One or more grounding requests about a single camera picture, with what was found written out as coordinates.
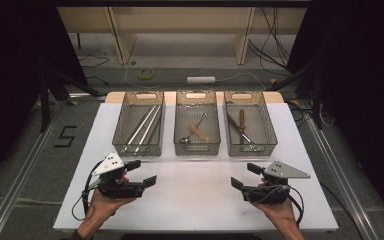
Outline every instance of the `gray floor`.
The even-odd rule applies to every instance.
[[[75,34],[70,35],[76,45]],[[257,45],[262,45],[264,36],[253,36]],[[216,79],[226,79],[243,73],[251,73],[268,88],[270,79],[280,81],[284,76],[268,73],[262,70],[259,59],[248,51],[244,65],[235,62],[232,38],[226,35],[140,35],[135,44],[132,57],[127,69],[118,63],[114,54],[114,45],[110,35],[81,34],[82,49],[77,50],[79,58],[87,55],[108,57],[108,62],[98,67],[85,67],[84,72],[88,77],[99,77],[107,81],[103,84],[96,78],[88,78],[91,87],[100,92],[120,91],[129,89],[167,89],[191,88],[203,86],[189,86],[186,84],[188,76],[215,76]],[[293,36],[282,36],[282,42],[287,49],[292,46]],[[271,56],[277,56],[274,44],[271,42],[266,49]],[[102,59],[88,57],[81,61],[84,66],[94,66],[101,63]],[[278,73],[284,73],[273,64],[265,64],[265,68]],[[144,81],[137,77],[142,68],[153,68],[155,77]],[[249,89],[259,88],[261,85],[249,74],[241,75],[226,82],[206,86],[213,89]],[[294,97],[295,84],[283,88],[280,92],[285,99]],[[75,93],[82,93],[76,88],[68,87]],[[52,105],[53,112],[61,109],[55,118],[55,124],[34,168],[27,179],[19,199],[10,213],[0,232],[0,239],[60,239],[67,234],[53,230],[53,222],[58,215],[61,202],[70,184],[71,177],[76,169],[78,159],[82,153],[89,131],[99,104],[103,99],[79,97],[74,99],[74,104],[56,103]],[[293,111],[296,118],[300,113]],[[31,149],[39,137],[41,124],[40,106],[36,105],[31,112],[18,141],[8,153],[8,158],[0,166],[0,202],[10,190],[12,182],[17,178],[26,159],[29,158]],[[341,196],[334,176],[332,175],[325,157],[310,130],[311,120],[297,121],[299,132],[310,156],[318,178],[327,185],[341,201]],[[59,139],[64,126],[76,126],[67,129],[65,134],[75,136],[71,147],[55,148],[55,145],[68,143],[67,139]],[[333,124],[324,126],[323,134],[327,137],[346,178],[354,189],[358,200],[369,216],[379,239],[384,239],[384,204],[377,195],[370,181],[357,165],[352,151],[349,149],[341,130]],[[334,232],[305,232],[307,239],[359,239],[358,233],[332,195],[325,191],[327,200],[336,217],[339,229]],[[262,239],[282,239],[277,232],[257,234]],[[97,239],[120,239],[120,233],[97,233]]]

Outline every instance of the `white table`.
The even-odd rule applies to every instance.
[[[157,175],[157,183],[142,198],[121,207],[101,230],[142,233],[259,232],[275,230],[264,214],[243,201],[239,190],[230,185],[230,177],[245,185],[256,186],[261,176],[246,169],[247,162],[267,167],[278,160],[311,174],[310,179],[290,179],[289,184],[302,195],[305,212],[302,230],[333,231],[338,225],[318,183],[287,104],[267,104],[278,145],[270,157],[240,158],[227,154],[222,104],[218,104],[221,144],[218,156],[176,156],[173,144],[174,102],[166,101],[163,153],[160,157],[142,157],[142,166],[128,173],[132,182]],[[70,231],[80,222],[71,209],[79,199],[93,166],[111,152],[121,104],[101,104],[83,150],[73,180],[65,196],[54,228]],[[123,158],[126,161],[138,159]],[[298,201],[299,197],[291,191]],[[74,209],[84,216],[81,202]]]

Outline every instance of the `brown handle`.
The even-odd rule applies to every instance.
[[[245,110],[239,109],[239,128],[240,132],[243,133],[245,130]]]
[[[199,131],[198,128],[195,127],[192,123],[189,123],[188,125],[189,130],[191,130],[193,133],[195,133],[199,138],[206,140],[207,137],[205,137],[205,134],[201,131]]]
[[[235,122],[235,120],[229,114],[227,114],[227,119],[231,124],[233,124],[233,126],[235,126],[236,130],[241,132],[241,127]]]

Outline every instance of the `hand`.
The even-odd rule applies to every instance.
[[[125,171],[121,177],[123,182],[129,181],[129,179],[125,177],[126,173]],[[82,224],[80,224],[77,232],[83,239],[90,239],[94,232],[98,230],[117,209],[134,200],[136,200],[136,198],[108,198],[102,195],[98,189],[95,189],[86,217]]]
[[[259,184],[258,187],[264,187],[265,184]],[[258,202],[252,203],[256,208],[264,212],[266,217],[283,234],[286,239],[304,239],[304,236],[298,229],[295,221],[295,215],[292,208],[292,202],[287,198],[282,204],[267,205]]]

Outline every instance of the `white power strip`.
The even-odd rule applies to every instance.
[[[215,83],[215,77],[188,77],[187,81],[189,84],[200,84],[200,83]]]

